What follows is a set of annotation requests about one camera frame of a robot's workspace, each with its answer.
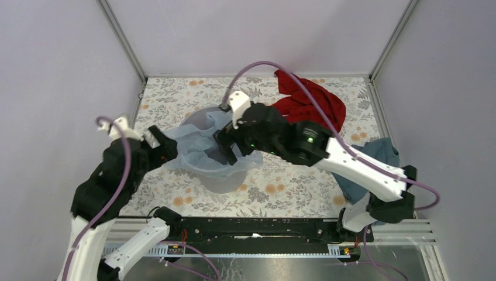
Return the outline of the grey plastic trash bin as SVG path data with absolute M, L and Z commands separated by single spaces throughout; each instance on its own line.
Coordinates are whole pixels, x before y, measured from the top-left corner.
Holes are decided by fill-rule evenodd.
M 199 155 L 193 155 L 193 149 L 188 149 L 184 157 L 187 170 L 199 178 L 201 184 L 214 193 L 224 194 L 235 191 L 243 184 L 247 171 L 235 170 L 221 154 L 213 134 L 222 129 L 231 117 L 217 107 L 204 107 L 186 117 L 181 125 L 194 126 L 197 133 L 211 145 L 210 148 L 199 149 Z

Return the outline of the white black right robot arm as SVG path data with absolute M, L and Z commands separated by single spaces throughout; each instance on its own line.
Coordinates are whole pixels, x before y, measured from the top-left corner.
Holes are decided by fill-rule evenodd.
M 248 101 L 239 107 L 221 104 L 232 114 L 225 127 L 213 135 L 230 165 L 237 162 L 233 148 L 243 156 L 258 150 L 294 165 L 317 167 L 335 173 L 366 189 L 366 194 L 339 214 L 335 232 L 343 241 L 352 240 L 364 227 L 377 221 L 397 224 L 414 213 L 414 196 L 407 191 L 408 168 L 392 167 L 388 177 L 361 162 L 385 168 L 354 148 L 342 148 L 333 133 L 312 121 L 289 123 L 275 108 Z

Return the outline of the light blue plastic trash bag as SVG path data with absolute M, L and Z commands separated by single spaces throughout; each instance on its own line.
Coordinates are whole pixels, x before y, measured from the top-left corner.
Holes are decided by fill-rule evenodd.
M 232 114 L 228 112 L 226 113 L 228 114 L 228 116 L 231 117 L 232 120 Z M 209 142 L 203 138 L 205 134 L 204 133 L 198 134 L 197 128 L 191 125 L 190 126 L 180 125 L 176 128 L 165 130 L 163 133 L 167 137 L 177 141 L 178 156 L 174 160 L 164 165 L 166 168 L 171 170 L 173 169 L 187 170 L 184 165 L 185 162 L 184 157 L 188 154 L 188 149 L 193 149 L 193 155 L 198 156 L 199 149 L 205 149 L 211 147 Z M 263 157 L 260 152 L 252 152 L 247 156 L 243 156 L 237 145 L 233 145 L 232 149 L 237 157 L 237 162 L 233 165 L 235 170 L 249 171 L 251 169 L 257 169 L 263 164 Z

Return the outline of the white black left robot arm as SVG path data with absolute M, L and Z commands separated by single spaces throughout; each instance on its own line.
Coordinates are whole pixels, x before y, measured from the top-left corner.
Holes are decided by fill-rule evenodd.
M 102 162 L 80 184 L 71 205 L 71 238 L 59 280 L 122 280 L 161 238 L 181 235 L 178 221 L 154 218 L 114 254 L 103 255 L 104 245 L 121 209 L 137 191 L 144 176 L 178 156 L 177 141 L 156 126 L 149 131 L 158 141 L 153 148 L 125 121 L 103 122 L 111 144 Z

